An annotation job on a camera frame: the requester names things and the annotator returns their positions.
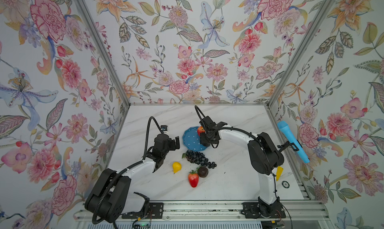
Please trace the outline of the red apple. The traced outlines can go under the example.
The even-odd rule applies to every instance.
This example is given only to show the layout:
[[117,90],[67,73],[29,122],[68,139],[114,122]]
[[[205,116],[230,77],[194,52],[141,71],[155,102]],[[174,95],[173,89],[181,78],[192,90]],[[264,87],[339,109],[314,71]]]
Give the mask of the red apple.
[[202,133],[205,133],[205,132],[206,131],[205,131],[205,129],[202,126],[198,127],[198,129],[197,129],[198,136],[200,136]]

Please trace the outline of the blue polka dot plate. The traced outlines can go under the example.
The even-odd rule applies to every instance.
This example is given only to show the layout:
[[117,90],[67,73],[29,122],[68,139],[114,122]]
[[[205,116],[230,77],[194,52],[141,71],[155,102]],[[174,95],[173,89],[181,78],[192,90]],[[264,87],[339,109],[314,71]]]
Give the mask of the blue polka dot plate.
[[200,143],[200,136],[198,134],[199,127],[190,127],[184,132],[183,135],[183,144],[187,147],[188,150],[194,152],[202,152],[207,149],[207,146],[204,146]]

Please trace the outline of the yellow lemon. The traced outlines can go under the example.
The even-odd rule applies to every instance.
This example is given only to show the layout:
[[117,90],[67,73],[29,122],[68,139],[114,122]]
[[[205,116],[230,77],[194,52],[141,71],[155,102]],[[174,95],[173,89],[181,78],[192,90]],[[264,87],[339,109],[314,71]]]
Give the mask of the yellow lemon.
[[173,173],[177,173],[182,169],[182,165],[179,162],[174,162],[173,165]]

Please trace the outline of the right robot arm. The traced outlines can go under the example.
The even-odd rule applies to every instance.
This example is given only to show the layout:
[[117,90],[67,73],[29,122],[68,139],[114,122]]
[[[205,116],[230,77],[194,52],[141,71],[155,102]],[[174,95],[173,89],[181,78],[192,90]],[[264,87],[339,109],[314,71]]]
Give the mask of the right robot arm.
[[248,150],[251,165],[259,174],[258,213],[263,218],[272,218],[283,208],[277,193],[276,171],[284,163],[284,157],[271,137],[267,133],[254,135],[224,122],[217,124],[210,117],[201,118],[200,125],[204,129],[203,144],[218,145],[220,140],[225,140]]

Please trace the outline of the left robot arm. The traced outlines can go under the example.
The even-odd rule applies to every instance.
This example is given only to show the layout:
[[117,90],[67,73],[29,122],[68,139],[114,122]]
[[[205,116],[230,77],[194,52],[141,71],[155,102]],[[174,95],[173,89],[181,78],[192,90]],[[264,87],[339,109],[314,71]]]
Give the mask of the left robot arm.
[[154,142],[154,146],[145,150],[142,160],[119,172],[107,168],[101,173],[85,203],[85,209],[93,213],[94,225],[103,221],[115,225],[124,214],[133,214],[136,221],[149,215],[150,198],[130,192],[131,183],[156,172],[170,151],[180,149],[179,137],[171,139],[167,134],[159,134]]

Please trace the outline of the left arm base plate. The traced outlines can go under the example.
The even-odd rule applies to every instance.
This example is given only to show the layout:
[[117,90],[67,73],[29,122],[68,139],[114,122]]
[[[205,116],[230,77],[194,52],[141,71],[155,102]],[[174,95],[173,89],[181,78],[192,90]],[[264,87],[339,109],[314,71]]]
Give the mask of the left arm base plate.
[[164,203],[149,203],[140,212],[122,214],[122,219],[162,219],[164,213]]

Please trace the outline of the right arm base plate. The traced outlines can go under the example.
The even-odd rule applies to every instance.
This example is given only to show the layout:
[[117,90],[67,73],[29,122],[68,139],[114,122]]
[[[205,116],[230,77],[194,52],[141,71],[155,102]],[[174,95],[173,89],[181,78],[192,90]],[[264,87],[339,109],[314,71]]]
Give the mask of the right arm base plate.
[[265,202],[245,202],[242,203],[241,214],[246,219],[285,219],[286,213],[282,204],[275,201],[268,205]]

